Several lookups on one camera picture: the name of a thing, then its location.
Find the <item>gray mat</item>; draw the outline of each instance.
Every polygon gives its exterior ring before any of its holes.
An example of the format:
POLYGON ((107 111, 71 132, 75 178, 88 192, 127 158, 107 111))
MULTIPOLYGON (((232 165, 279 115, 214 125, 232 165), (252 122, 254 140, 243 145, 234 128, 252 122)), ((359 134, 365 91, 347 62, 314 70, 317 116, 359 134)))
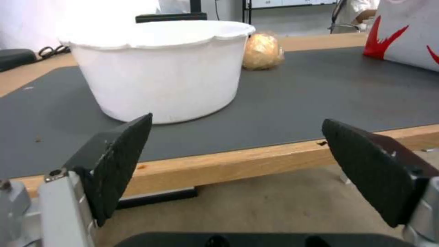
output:
MULTIPOLYGON (((439 74, 361 55, 301 51, 271 71, 243 71, 235 100, 210 116, 155 126, 141 161, 321 138, 324 118, 369 131, 439 123, 439 74)), ((77 67, 0 99, 0 177, 58 168, 94 133, 118 126, 77 67)))

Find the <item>red logo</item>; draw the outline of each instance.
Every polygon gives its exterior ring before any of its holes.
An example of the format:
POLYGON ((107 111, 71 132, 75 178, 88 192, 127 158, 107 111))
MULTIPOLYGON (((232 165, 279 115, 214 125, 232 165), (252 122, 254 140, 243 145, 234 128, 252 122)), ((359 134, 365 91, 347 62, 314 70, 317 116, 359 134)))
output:
POLYGON ((378 39, 378 29, 381 23, 381 16, 378 16, 374 25, 372 26, 369 38, 366 42, 366 47, 364 48, 364 55, 370 56, 377 59, 384 59, 384 53, 387 48, 398 39, 406 30, 409 25, 403 27, 402 29, 396 31, 389 38, 383 40, 378 39))
POLYGON ((430 52, 430 55, 432 56, 433 60, 435 60, 439 64, 439 55, 437 55, 430 46, 427 46, 428 51, 430 52))

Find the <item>wooden tabletop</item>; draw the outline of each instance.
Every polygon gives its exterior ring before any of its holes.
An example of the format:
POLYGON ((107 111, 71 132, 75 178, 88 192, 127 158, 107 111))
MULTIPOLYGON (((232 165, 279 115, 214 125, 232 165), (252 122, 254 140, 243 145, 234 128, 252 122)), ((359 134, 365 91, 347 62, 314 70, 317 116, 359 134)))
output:
MULTIPOLYGON (((363 46, 365 42, 366 36, 361 33, 288 37, 280 40, 285 51, 357 47, 363 46)), ((2 72, 0 97, 55 68, 72 65, 76 65, 74 58, 71 54, 65 54, 2 72)), ((384 131, 380 134, 391 136, 412 150, 439 146, 439 124, 384 131)), ((142 162, 137 165, 124 196, 137 196, 334 164, 335 161, 328 147, 317 145, 317 142, 319 141, 142 162)), ((17 178, 17 180, 24 182, 31 196, 36 196, 37 189, 43 182, 43 176, 17 178)))

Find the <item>white bowl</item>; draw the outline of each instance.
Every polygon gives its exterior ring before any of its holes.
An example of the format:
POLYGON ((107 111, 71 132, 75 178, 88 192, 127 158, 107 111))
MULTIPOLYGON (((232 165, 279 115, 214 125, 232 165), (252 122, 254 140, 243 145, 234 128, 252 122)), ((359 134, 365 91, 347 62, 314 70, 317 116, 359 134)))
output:
POLYGON ((208 115, 233 100, 254 31, 240 22, 149 22, 83 28, 60 41, 70 46, 104 113, 131 121, 151 112, 153 123, 167 124, 208 115))

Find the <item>plastic bag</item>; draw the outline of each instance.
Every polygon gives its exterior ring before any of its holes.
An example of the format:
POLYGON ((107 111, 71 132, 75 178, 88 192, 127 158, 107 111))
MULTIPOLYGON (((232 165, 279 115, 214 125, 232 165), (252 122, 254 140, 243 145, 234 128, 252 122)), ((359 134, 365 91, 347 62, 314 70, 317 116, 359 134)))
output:
POLYGON ((284 59, 284 50, 276 37, 268 33, 257 33, 247 41, 242 65, 249 70, 271 69, 284 59))

